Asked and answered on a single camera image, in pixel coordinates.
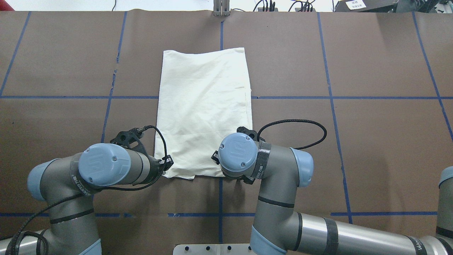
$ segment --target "white cloth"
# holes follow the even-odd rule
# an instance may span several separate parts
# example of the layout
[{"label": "white cloth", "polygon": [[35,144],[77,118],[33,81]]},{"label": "white cloth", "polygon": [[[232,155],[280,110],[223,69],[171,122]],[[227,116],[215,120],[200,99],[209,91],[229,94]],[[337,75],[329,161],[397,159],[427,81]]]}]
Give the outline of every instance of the white cloth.
[{"label": "white cloth", "polygon": [[[157,128],[174,161],[165,177],[223,177],[211,155],[240,126],[252,129],[244,48],[203,54],[164,51]],[[158,134],[154,153],[164,156]]]}]

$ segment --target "red object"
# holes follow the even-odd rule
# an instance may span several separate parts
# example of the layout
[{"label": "red object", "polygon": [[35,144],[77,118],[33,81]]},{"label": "red object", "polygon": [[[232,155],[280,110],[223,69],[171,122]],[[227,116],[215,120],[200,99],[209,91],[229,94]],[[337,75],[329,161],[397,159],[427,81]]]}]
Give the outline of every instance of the red object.
[{"label": "red object", "polygon": [[0,10],[14,10],[5,0],[0,0]]}]

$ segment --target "white bracket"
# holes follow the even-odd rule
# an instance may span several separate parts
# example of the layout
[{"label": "white bracket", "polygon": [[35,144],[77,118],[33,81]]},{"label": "white bracket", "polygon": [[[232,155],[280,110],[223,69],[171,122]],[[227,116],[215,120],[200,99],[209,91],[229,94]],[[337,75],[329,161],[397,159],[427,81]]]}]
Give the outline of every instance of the white bracket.
[{"label": "white bracket", "polygon": [[230,0],[214,0],[214,16],[229,16]]},{"label": "white bracket", "polygon": [[249,244],[177,245],[173,255],[256,255]]}]

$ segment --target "black strap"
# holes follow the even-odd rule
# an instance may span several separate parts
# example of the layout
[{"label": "black strap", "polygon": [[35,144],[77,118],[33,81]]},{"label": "black strap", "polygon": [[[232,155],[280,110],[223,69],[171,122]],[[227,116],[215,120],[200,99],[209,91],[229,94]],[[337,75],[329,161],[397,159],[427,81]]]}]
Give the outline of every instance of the black strap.
[{"label": "black strap", "polygon": [[271,144],[260,140],[258,146],[258,155],[256,156],[256,164],[253,170],[252,177],[261,179],[266,170],[267,161],[269,160]]},{"label": "black strap", "polygon": [[436,237],[436,238],[437,238],[437,240],[439,240],[439,241],[442,243],[443,247],[444,247],[445,250],[447,251],[447,255],[453,255],[453,249],[452,249],[452,247],[450,246],[450,244],[447,243],[447,241],[445,241],[445,240],[442,239],[442,238],[439,238],[439,237]]},{"label": "black strap", "polygon": [[294,208],[294,204],[287,204],[287,203],[283,203],[283,202],[278,202],[278,201],[275,201],[275,200],[264,198],[262,196],[258,196],[258,200],[260,200],[261,202],[264,202],[264,203],[268,203],[268,204],[274,205],[274,206]]},{"label": "black strap", "polygon": [[441,228],[439,226],[436,227],[436,234],[443,235],[445,237],[453,239],[453,231]]},{"label": "black strap", "polygon": [[328,218],[324,218],[327,227],[326,249],[323,255],[335,255],[338,250],[338,228],[337,223]]},{"label": "black strap", "polygon": [[294,247],[293,251],[297,251],[297,249],[300,246],[300,240],[302,239],[302,214],[300,214],[300,212],[298,212],[297,216],[299,217],[299,231],[297,233],[296,246]]},{"label": "black strap", "polygon": [[[40,235],[44,236],[44,233],[46,232],[47,229],[41,231]],[[38,238],[38,241],[36,242],[36,255],[41,255],[41,239]]]},{"label": "black strap", "polygon": [[423,243],[419,239],[412,236],[407,236],[407,238],[409,238],[409,240],[414,245],[415,255],[428,255],[428,252],[426,251]]},{"label": "black strap", "polygon": [[50,220],[50,224],[57,224],[57,223],[60,223],[60,222],[73,220],[75,218],[79,218],[79,217],[88,215],[88,214],[93,213],[93,212],[94,212],[94,208],[91,208],[89,210],[86,210],[86,211],[83,211],[83,212],[79,212],[79,213],[76,213],[76,214],[73,214],[73,215],[69,215],[69,216],[66,216],[66,217],[61,217],[61,218],[58,218],[58,219]]}]

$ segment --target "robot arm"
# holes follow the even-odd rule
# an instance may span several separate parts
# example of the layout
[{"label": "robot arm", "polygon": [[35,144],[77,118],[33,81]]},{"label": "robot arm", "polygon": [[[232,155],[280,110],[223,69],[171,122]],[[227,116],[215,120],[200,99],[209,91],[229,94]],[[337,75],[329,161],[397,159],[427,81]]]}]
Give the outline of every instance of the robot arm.
[{"label": "robot arm", "polygon": [[295,212],[297,188],[307,186],[313,173],[307,152],[253,141],[238,132],[222,141],[213,159],[227,177],[261,179],[250,240],[258,255],[287,250],[313,255],[453,253],[453,168],[444,170],[441,179],[437,238],[416,239]]},{"label": "robot arm", "polygon": [[[139,141],[142,132],[136,128],[120,132],[112,143],[91,145],[82,153],[43,163],[30,172],[27,186],[35,199],[51,205],[78,196],[49,209],[51,227],[43,233],[49,254],[100,255],[92,195],[103,189],[120,189],[108,187],[111,185],[152,184],[170,168],[170,156],[157,160],[146,153]],[[130,148],[133,141],[139,145]],[[0,255],[6,253],[9,241],[0,242]],[[40,245],[35,237],[19,243],[21,255],[36,254]]]}]

